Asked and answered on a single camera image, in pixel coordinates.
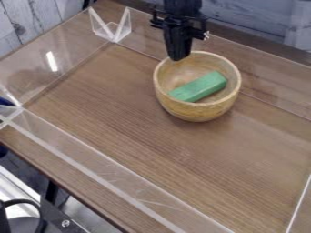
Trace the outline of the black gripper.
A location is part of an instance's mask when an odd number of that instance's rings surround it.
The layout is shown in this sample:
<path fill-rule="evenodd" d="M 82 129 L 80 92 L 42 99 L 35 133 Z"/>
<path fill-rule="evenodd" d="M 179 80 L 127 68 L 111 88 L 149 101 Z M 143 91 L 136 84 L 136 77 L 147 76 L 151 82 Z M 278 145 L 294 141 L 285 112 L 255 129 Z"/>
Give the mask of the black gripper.
<path fill-rule="evenodd" d="M 163 30 L 169 56 L 174 61 L 190 55 L 194 38 L 210 38 L 207 21 L 209 18 L 201 12 L 194 15 L 177 15 L 162 9 L 153 10 L 151 26 Z"/>

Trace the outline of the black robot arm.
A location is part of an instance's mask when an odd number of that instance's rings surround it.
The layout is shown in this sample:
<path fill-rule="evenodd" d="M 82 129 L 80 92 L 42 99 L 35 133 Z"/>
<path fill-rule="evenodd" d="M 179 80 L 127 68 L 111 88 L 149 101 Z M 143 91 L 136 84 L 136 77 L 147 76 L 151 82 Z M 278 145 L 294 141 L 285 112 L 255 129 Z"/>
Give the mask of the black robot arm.
<path fill-rule="evenodd" d="M 163 7 L 154 8 L 151 26 L 163 30 L 173 61 L 190 56 L 195 39 L 210 38 L 209 18 L 201 13 L 202 5 L 202 0 L 163 0 Z"/>

